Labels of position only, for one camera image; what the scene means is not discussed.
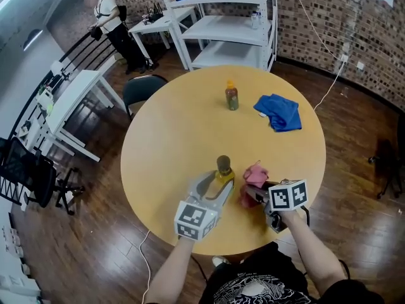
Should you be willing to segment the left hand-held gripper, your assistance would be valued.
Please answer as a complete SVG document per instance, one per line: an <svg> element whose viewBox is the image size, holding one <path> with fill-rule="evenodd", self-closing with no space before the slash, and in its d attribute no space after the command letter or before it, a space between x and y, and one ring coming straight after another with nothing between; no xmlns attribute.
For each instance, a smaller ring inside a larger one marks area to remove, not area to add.
<svg viewBox="0 0 405 304"><path fill-rule="evenodd" d="M218 224L222 206L234 191L234 181L220 189L216 171L210 170L195 178L187 190L187 198L179 203L174 230L179 237L201 241Z"/></svg>

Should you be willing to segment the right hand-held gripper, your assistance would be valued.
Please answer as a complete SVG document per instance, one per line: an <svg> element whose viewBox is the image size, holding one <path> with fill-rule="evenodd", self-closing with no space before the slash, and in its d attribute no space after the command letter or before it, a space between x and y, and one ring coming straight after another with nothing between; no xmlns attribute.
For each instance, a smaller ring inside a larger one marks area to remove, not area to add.
<svg viewBox="0 0 405 304"><path fill-rule="evenodd" d="M276 233L284 231L287 226L280 213L301 209L306 214L308 224L307 180L283 180L280 184L268 188L268 191L254 185L246 186L245 200L247 206L265 205L266 223Z"/></svg>

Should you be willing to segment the yellow bottle black cap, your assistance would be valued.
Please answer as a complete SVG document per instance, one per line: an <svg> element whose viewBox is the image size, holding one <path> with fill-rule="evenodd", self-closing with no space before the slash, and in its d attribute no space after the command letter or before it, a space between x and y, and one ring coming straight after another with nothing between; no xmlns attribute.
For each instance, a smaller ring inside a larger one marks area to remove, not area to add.
<svg viewBox="0 0 405 304"><path fill-rule="evenodd" d="M227 155L221 155L216 159L217 169L215 170L215 184L221 190L229 181L235 179L235 173L231 168L230 158Z"/></svg>

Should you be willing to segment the pink cloth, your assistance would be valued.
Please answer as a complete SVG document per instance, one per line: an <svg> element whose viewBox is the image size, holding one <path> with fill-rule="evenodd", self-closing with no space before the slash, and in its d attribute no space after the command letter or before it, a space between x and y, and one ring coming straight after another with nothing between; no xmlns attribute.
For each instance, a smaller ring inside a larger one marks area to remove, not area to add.
<svg viewBox="0 0 405 304"><path fill-rule="evenodd" d="M246 186L247 185L254 185L258 188L264 189L266 191L268 187L268 171L267 169L263 168L260 165L260 161L257 161L254 165L251 165L246 169L246 171L243 174L243 180L244 184L240 188L240 197L239 197L239 203L244 207L244 208L253 208L255 206L247 206L245 200L247 199L246 197Z"/></svg>

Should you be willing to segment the green bottle orange cap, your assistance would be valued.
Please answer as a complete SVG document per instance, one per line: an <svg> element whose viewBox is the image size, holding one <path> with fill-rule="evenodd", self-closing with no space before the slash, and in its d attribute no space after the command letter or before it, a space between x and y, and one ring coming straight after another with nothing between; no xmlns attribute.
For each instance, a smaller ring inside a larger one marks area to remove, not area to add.
<svg viewBox="0 0 405 304"><path fill-rule="evenodd" d="M227 81L227 88L225 89L227 106L229 110L235 111L239 108L238 90L233 81Z"/></svg>

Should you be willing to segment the person's right forearm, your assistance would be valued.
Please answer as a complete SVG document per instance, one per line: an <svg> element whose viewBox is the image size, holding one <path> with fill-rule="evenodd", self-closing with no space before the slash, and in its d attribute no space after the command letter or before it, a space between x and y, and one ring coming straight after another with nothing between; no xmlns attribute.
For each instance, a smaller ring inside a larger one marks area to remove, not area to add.
<svg viewBox="0 0 405 304"><path fill-rule="evenodd" d="M333 284L346 278L341 263L296 211L281 212L280 216L296 242L309 277L323 296Z"/></svg>

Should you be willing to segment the round wooden table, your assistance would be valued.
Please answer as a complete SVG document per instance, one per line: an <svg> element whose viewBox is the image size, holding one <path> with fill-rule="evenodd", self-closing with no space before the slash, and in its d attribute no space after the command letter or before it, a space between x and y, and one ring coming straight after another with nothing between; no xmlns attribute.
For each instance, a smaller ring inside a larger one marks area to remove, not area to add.
<svg viewBox="0 0 405 304"><path fill-rule="evenodd" d="M227 81L238 90L229 110ZM302 129L277 133L253 108L263 95L299 104ZM212 66L177 77L137 112L121 152L121 179L132 210L161 240L175 244L174 218L189 184L227 155L235 185L260 161L271 181L307 180L314 201L325 172L325 138L307 99L286 80L249 66Z"/></svg>

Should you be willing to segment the person's black printed t-shirt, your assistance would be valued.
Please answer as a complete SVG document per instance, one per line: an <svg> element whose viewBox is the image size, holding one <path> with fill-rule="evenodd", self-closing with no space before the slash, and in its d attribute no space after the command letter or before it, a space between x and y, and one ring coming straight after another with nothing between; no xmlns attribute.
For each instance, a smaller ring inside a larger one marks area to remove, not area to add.
<svg viewBox="0 0 405 304"><path fill-rule="evenodd" d="M304 274L271 242L239 264L221 263L199 304L385 304L359 281L344 279L316 299Z"/></svg>

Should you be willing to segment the blue cloth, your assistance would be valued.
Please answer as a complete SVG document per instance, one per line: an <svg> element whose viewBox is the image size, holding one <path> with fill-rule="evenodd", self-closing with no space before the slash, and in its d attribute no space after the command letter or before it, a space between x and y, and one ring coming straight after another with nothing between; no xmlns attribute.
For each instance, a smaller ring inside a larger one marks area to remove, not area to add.
<svg viewBox="0 0 405 304"><path fill-rule="evenodd" d="M270 127L275 132L301 130L299 104L277 94L261 96L253 108L269 118Z"/></svg>

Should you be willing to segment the dark grey chair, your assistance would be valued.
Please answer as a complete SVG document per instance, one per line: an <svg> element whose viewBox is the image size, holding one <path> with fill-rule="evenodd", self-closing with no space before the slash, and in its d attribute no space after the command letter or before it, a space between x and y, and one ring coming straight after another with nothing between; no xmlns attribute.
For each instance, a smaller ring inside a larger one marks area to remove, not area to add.
<svg viewBox="0 0 405 304"><path fill-rule="evenodd" d="M130 105L147 101L156 91L167 83L168 81L160 75L144 75L127 81L123 86L122 93L129 120L132 120L129 109Z"/></svg>

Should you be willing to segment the white desk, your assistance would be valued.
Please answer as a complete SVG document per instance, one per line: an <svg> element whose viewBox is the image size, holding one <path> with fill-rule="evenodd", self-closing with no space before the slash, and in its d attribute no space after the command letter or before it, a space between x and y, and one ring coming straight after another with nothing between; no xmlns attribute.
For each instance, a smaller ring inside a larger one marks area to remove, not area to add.
<svg viewBox="0 0 405 304"><path fill-rule="evenodd" d="M95 162L99 162L100 158L90 151L87 151L85 144L65 130L64 126L89 92L93 92L105 107L114 107L111 99L106 97L98 85L102 85L111 96L111 99L114 99L117 105L125 109L122 98L114 91L100 71L82 70L63 91L55 102L52 112L46 117L50 133L54 138L67 143L67 145Z"/></svg>

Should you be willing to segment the black router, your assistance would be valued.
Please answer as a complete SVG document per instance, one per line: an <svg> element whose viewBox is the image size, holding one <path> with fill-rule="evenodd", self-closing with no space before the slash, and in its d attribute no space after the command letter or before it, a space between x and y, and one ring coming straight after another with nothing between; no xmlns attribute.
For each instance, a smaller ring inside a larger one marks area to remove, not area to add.
<svg viewBox="0 0 405 304"><path fill-rule="evenodd" d="M149 25L163 17L163 10L159 3L154 3L153 8L148 9L146 14L142 16L144 25Z"/></svg>

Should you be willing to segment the black metal railing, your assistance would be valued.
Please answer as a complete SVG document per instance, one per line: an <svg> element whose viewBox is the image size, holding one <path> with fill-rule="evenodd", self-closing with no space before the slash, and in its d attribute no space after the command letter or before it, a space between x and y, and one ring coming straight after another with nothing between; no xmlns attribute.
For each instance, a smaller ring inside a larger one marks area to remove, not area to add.
<svg viewBox="0 0 405 304"><path fill-rule="evenodd" d="M115 48L108 41L106 36L94 39L89 33L81 37L72 47L60 58L52 58L51 61L58 61L62 64L60 70L52 73L51 65L45 70L35 71L32 75L24 70L18 73L18 78L27 76L28 88L24 93L19 93L23 97L23 103L18 106L18 114L13 125L8 131L11 138L18 134L20 128L27 120L33 117L40 118L44 110L37 104L37 95L49 87L53 94L60 92L61 85L68 79L73 78L73 74L81 70L99 70L115 54Z"/></svg>

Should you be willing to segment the white lamp device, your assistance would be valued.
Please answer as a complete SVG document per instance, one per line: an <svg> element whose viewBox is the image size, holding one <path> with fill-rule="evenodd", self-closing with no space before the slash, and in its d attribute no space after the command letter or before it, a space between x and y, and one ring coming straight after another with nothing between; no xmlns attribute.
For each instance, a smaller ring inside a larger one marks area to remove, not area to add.
<svg viewBox="0 0 405 304"><path fill-rule="evenodd" d="M69 76L69 74L67 74L65 72L65 68L64 68L62 62L60 62L60 61L54 61L51 64L51 73L52 73L53 76L60 75L60 76L62 76L64 78Z"/></svg>

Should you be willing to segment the row of white boxes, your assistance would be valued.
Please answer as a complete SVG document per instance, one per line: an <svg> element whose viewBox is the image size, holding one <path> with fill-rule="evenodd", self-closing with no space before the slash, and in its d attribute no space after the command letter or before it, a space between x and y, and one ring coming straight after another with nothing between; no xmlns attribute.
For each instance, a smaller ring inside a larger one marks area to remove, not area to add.
<svg viewBox="0 0 405 304"><path fill-rule="evenodd" d="M12 227L1 227L0 241L4 243L5 250L8 254L16 258L23 258L24 251L21 240L16 229Z"/></svg>

